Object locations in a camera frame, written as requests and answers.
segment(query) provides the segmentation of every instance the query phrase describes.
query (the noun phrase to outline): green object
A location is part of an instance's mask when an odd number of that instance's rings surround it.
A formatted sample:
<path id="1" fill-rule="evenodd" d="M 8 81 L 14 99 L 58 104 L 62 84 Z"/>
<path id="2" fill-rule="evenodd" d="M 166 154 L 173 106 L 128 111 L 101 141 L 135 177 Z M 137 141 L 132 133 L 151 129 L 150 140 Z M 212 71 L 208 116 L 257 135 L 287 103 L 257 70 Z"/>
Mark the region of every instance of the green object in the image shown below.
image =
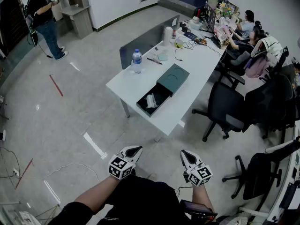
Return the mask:
<path id="1" fill-rule="evenodd" d="M 166 55 L 164 55 L 164 54 L 158 55 L 157 57 L 158 57 L 158 59 L 160 61 L 166 61 L 166 60 L 168 60 L 168 57 Z"/>
<path id="2" fill-rule="evenodd" d="M 161 84 L 171 92 L 171 97 L 180 88 L 180 86 L 188 78 L 189 73 L 177 64 L 173 64 L 158 80 Z"/>

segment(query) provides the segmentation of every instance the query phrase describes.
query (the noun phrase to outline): black and white marker cube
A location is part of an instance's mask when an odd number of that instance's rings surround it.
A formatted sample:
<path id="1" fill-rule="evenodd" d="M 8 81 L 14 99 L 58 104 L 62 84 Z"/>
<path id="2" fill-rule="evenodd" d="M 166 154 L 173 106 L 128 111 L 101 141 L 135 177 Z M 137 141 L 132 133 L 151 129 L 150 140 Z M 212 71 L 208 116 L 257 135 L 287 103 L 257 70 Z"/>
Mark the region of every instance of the black and white marker cube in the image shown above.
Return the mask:
<path id="1" fill-rule="evenodd" d="M 195 167 L 191 171 L 188 180 L 190 180 L 191 183 L 195 186 L 199 187 L 204 183 L 207 183 L 212 175 L 213 174 L 210 167 L 208 165 L 205 165 L 204 163 L 201 163 L 200 166 Z"/>
<path id="2" fill-rule="evenodd" d="M 135 165 L 128 162 L 127 159 L 113 155 L 109 161 L 108 172 L 117 179 L 123 179 L 127 177 L 134 168 Z"/>

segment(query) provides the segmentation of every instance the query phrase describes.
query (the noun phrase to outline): chair base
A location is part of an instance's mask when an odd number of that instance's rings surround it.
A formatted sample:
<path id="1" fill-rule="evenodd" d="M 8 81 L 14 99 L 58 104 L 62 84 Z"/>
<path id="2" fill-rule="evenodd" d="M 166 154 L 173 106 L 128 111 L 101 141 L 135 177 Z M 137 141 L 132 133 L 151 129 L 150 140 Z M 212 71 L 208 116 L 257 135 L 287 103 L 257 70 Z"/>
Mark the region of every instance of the chair base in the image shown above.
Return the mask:
<path id="1" fill-rule="evenodd" d="M 230 178 L 223 178 L 222 182 L 226 182 L 228 180 L 235 180 L 238 179 L 239 180 L 239 186 L 238 189 L 236 190 L 236 192 L 234 194 L 232 194 L 231 198 L 234 199 L 237 197 L 237 195 L 239 194 L 240 190 L 242 189 L 243 185 L 245 184 L 246 181 L 246 169 L 243 163 L 242 158 L 240 157 L 240 155 L 235 157 L 235 160 L 238 160 L 240 162 L 240 167 L 242 170 L 242 174 L 239 176 L 235 176 L 235 177 L 230 177 Z"/>
<path id="2" fill-rule="evenodd" d="M 197 109 L 193 109 L 192 110 L 192 114 L 200 114 L 200 115 L 202 115 L 202 116 L 205 116 L 205 117 L 208 117 L 208 114 L 207 114 L 207 112 L 202 112 L 202 111 L 199 111 L 199 110 L 197 110 Z M 205 133 L 205 135 L 204 135 L 204 137 L 202 138 L 202 141 L 203 142 L 207 142 L 207 138 L 208 138 L 208 136 L 210 135 L 210 133 L 212 132 L 212 130 L 214 129 L 214 127 L 215 127 L 215 125 L 216 125 L 217 123 L 216 122 L 211 122 L 211 125 L 210 125 L 210 127 L 209 127 L 209 129 L 206 131 L 206 133 Z M 230 130 L 225 130 L 225 129 L 222 129 L 223 130 L 223 132 L 225 133 L 225 136 L 223 136 L 223 139 L 227 139 L 227 138 L 229 138 L 229 134 L 228 134 L 228 132 L 230 131 Z"/>

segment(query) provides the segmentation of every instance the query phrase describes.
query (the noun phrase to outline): white cable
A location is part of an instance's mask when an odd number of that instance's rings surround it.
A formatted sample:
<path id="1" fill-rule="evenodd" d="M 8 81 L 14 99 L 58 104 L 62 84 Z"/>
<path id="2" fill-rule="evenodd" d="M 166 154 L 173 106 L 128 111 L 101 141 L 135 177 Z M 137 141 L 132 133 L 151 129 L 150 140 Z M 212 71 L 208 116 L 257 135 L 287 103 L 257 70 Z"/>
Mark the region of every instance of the white cable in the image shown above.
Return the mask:
<path id="1" fill-rule="evenodd" d="M 39 179 L 46 179 L 47 177 L 49 177 L 49 176 L 51 176 L 53 173 L 55 173 L 55 172 L 58 172 L 58 171 L 60 171 L 62 168 L 64 168 L 64 167 L 68 167 L 68 166 L 70 166 L 70 165 L 81 165 L 81 166 L 84 166 L 84 167 L 86 167 L 87 169 L 90 169 L 91 171 L 93 171 L 94 172 L 94 174 L 96 175 L 96 177 L 97 177 L 97 179 L 98 179 L 98 181 L 100 182 L 100 180 L 99 180 L 99 178 L 98 178 L 98 175 L 97 175 L 97 173 L 93 170 L 93 169 L 91 169 L 91 168 L 89 168 L 89 167 L 87 167 L 86 165 L 84 165 L 84 164 L 79 164 L 79 163 L 70 163 L 70 164 L 68 164 L 68 165 L 66 165 L 66 166 L 62 166 L 62 167 L 60 167 L 58 170 L 55 170 L 54 172 L 52 172 L 52 173 L 50 173 L 49 175 L 47 175 L 47 176 L 45 176 L 44 178 L 42 178 L 42 177 L 31 177 L 31 178 L 25 178 L 24 177 L 24 179 L 25 180 L 28 180 L 28 179 L 33 179 L 33 178 L 39 178 Z"/>

